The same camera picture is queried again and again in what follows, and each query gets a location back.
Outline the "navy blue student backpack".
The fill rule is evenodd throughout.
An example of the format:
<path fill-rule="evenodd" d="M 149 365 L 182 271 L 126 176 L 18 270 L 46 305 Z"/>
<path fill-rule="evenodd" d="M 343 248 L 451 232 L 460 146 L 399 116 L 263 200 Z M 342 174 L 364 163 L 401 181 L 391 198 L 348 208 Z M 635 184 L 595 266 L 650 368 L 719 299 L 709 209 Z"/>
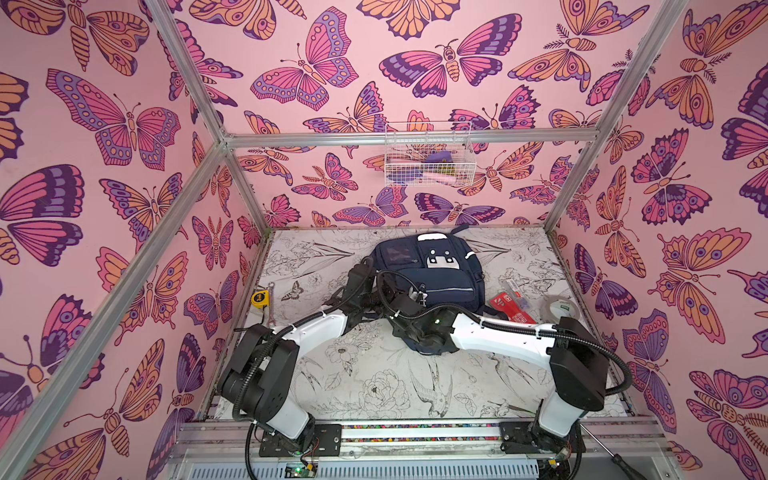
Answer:
<path fill-rule="evenodd" d="M 466 240 L 457 234 L 427 232 L 379 243 L 372 251 L 376 270 L 377 304 L 383 310 L 383 294 L 407 292 L 425 307 L 442 307 L 443 342 L 403 342 L 425 356 L 458 350 L 450 335 L 460 313 L 486 313 L 482 265 Z"/>

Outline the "clear plastic stationery case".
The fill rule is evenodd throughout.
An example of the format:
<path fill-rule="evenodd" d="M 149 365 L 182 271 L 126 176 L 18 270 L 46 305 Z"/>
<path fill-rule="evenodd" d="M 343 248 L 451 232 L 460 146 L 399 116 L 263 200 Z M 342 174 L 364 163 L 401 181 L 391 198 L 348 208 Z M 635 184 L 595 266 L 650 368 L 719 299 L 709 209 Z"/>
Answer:
<path fill-rule="evenodd" d="M 528 297 L 523 293 L 522 289 L 513 278 L 503 279 L 501 280 L 501 283 L 505 286 L 506 291 L 522 310 L 530 311 L 532 309 L 532 304 Z"/>

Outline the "red paper pack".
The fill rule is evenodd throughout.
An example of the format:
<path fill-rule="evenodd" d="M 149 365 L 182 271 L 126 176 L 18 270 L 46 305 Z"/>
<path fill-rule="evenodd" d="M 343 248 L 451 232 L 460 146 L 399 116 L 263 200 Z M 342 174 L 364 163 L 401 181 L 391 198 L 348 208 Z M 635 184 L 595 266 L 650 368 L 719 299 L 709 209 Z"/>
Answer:
<path fill-rule="evenodd" d="M 502 312 L 511 322 L 533 325 L 536 321 L 520 306 L 518 300 L 509 293 L 497 294 L 490 300 L 490 306 Z"/>

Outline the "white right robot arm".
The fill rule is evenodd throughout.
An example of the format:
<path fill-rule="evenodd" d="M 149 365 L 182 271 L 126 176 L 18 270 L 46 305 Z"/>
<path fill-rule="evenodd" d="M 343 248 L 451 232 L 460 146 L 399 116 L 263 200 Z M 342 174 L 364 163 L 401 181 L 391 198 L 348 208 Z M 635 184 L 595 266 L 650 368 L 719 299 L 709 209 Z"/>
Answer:
<path fill-rule="evenodd" d="M 376 274 L 375 291 L 393 333 L 425 356 L 478 351 L 546 370 L 553 384 L 529 427 L 540 449 L 562 448 L 580 432 L 581 419 L 634 381 L 628 363 L 571 317 L 555 324 L 521 324 L 481 316 L 455 303 L 427 307 L 424 290 L 402 288 L 394 271 Z"/>

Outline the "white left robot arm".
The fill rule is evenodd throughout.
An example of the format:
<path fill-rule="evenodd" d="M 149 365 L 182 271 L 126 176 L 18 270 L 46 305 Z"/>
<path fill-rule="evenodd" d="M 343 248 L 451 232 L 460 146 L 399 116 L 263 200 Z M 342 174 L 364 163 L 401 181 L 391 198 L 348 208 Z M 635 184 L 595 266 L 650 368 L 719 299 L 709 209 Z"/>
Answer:
<path fill-rule="evenodd" d="M 315 418 L 290 398 L 298 361 L 322 344 L 343 337 L 364 320 L 365 298 L 376 270 L 364 258 L 348 273 L 340 298 L 288 326 L 274 330 L 253 325 L 243 330 L 216 392 L 231 403 L 231 418 L 247 421 L 250 441 L 256 429 L 275 436 L 300 455 L 314 443 Z"/>

